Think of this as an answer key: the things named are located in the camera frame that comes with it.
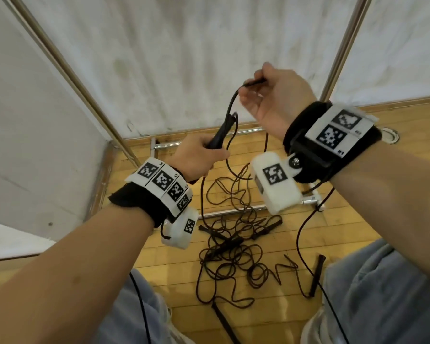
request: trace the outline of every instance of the person's right arm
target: person's right arm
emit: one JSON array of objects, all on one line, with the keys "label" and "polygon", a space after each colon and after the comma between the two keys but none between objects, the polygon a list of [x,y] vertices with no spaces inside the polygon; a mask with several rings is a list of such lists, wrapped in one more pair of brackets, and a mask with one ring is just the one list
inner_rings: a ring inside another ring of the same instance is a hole
[{"label": "person's right arm", "polygon": [[[265,63],[241,88],[244,107],[271,135],[283,140],[294,118],[316,100],[291,70]],[[378,142],[339,171],[331,184],[390,245],[430,277],[430,162]]]}]

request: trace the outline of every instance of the person's left arm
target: person's left arm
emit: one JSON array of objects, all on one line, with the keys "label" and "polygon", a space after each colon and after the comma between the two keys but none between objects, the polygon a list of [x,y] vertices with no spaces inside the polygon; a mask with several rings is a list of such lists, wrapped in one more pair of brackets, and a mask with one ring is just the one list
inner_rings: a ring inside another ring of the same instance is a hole
[{"label": "person's left arm", "polygon": [[[167,163],[187,181],[229,152],[190,134]],[[0,288],[0,343],[84,343],[107,315],[153,230],[140,208],[110,204]]]}]

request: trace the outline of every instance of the forearm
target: forearm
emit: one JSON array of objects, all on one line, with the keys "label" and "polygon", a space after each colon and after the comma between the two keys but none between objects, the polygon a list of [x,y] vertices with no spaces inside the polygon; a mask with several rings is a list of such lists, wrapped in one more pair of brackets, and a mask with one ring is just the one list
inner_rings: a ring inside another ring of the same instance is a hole
[{"label": "forearm", "polygon": [[110,205],[64,237],[0,288],[0,343],[88,341],[152,229],[141,209]]},{"label": "forearm", "polygon": [[373,229],[430,276],[430,162],[378,142],[331,183]]}]

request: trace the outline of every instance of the person's left hand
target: person's left hand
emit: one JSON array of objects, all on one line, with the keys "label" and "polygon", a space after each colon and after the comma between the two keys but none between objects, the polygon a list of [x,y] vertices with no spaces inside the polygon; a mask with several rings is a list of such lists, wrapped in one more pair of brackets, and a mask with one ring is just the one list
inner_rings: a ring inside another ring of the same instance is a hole
[{"label": "person's left hand", "polygon": [[229,157],[229,151],[224,148],[208,150],[204,147],[212,138],[212,134],[187,135],[167,164],[178,169],[188,182],[207,176],[214,163]]}]

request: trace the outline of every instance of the black wristband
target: black wristband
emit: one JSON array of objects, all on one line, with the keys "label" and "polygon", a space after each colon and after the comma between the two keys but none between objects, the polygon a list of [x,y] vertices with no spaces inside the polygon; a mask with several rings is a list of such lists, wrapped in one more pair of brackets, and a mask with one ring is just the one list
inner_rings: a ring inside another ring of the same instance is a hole
[{"label": "black wristband", "polygon": [[155,228],[160,227],[167,217],[167,207],[144,187],[133,182],[125,184],[108,199],[117,206],[141,208],[153,219]]},{"label": "black wristband", "polygon": [[294,177],[299,183],[312,183],[316,180],[328,181],[347,164],[363,153],[369,146],[382,139],[382,134],[372,127],[341,158],[305,137],[306,132],[331,108],[331,102],[316,101],[310,104],[288,128],[283,145],[288,155],[295,153],[302,171]]}]

